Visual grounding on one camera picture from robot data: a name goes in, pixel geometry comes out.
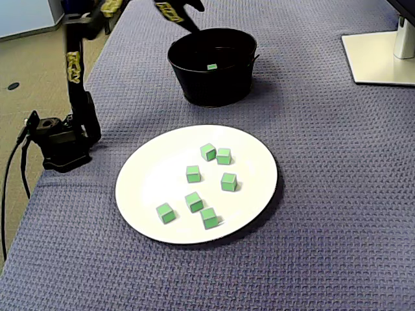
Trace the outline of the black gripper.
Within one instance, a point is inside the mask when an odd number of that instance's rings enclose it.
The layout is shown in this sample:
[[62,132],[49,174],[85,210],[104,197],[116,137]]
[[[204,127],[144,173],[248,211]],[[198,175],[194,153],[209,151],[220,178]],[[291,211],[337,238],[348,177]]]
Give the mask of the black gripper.
[[154,1],[154,6],[159,10],[165,19],[173,23],[181,24],[181,27],[183,27],[185,30],[188,30],[190,33],[195,33],[200,29],[185,11],[184,6],[188,4],[199,12],[205,11],[201,0]]

